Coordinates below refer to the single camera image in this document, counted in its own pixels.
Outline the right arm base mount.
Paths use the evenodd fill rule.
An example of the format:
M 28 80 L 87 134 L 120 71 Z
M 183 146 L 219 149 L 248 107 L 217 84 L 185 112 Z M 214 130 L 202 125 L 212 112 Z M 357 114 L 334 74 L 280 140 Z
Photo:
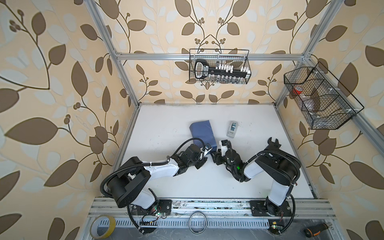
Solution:
M 292 208 L 287 201 L 281 206 L 276 206 L 270 201 L 252 200 L 249 201 L 253 217 L 291 217 Z

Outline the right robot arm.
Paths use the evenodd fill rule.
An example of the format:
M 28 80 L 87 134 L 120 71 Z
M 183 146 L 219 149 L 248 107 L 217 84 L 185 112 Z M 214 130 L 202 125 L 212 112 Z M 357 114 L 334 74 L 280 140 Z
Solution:
M 266 148 L 248 161 L 243 162 L 240 155 L 232 148 L 229 140 L 220 142 L 220 149 L 211 153 L 216 165 L 224 165 L 236 181 L 248 182 L 260 173 L 267 173 L 273 179 L 266 204 L 273 207 L 283 205 L 301 175 L 301 163 L 293 155 L 280 149 L 276 139 L 268 139 Z

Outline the blue wrapping paper sheet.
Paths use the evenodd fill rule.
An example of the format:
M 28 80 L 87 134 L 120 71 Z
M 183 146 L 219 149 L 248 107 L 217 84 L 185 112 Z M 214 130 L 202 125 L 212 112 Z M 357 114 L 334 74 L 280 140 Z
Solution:
M 189 128 L 193 138 L 201 139 L 205 145 L 209 144 L 212 151 L 217 150 L 216 139 L 209 120 L 192 123 Z

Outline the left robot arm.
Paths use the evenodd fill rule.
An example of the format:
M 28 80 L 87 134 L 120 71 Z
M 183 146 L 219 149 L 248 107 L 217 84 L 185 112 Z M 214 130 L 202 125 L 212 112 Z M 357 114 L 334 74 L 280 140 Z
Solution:
M 136 205 L 145 210 L 153 209 L 159 201 L 152 190 L 145 190 L 146 184 L 184 174 L 190 167 L 200 169 L 212 149 L 203 140 L 191 138 L 163 162 L 143 162 L 132 157 L 102 181 L 100 191 L 104 197 L 114 199 L 118 208 Z

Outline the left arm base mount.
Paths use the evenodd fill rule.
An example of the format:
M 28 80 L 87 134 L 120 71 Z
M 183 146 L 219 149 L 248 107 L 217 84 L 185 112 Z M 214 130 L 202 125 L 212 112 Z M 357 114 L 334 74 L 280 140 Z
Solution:
M 148 209 L 143 209 L 140 206 L 133 205 L 131 211 L 134 215 L 144 216 L 144 215 L 153 215 L 165 217 L 169 216 L 172 211 L 172 200 L 170 199 L 160 199 L 155 201 L 155 203 Z

